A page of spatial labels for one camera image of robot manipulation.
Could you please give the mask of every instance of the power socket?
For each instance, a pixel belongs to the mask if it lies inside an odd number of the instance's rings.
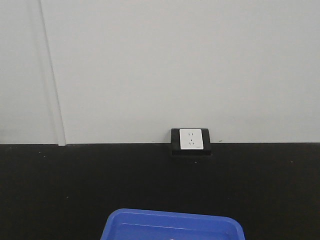
[[[180,148],[182,150],[203,150],[204,141],[201,129],[179,129]]]
[[[209,156],[211,144],[207,128],[172,128],[173,156]]]

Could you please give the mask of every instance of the white outlet faceplate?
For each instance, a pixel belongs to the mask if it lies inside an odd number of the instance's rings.
[[[204,141],[201,129],[180,129],[180,148],[182,150],[203,150]]]

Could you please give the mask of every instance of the blue plastic tray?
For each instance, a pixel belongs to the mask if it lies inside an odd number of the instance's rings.
[[[223,216],[119,209],[101,240],[245,240],[240,224]]]

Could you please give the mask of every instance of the black surface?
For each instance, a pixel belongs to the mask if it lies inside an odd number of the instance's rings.
[[[98,240],[120,208],[227,216],[247,240],[320,239],[319,144],[0,145],[1,240]]]

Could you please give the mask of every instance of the wall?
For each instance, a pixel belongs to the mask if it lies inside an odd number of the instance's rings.
[[[36,3],[0,1],[0,144],[58,143]]]
[[[320,141],[320,2],[42,0],[67,143]]]

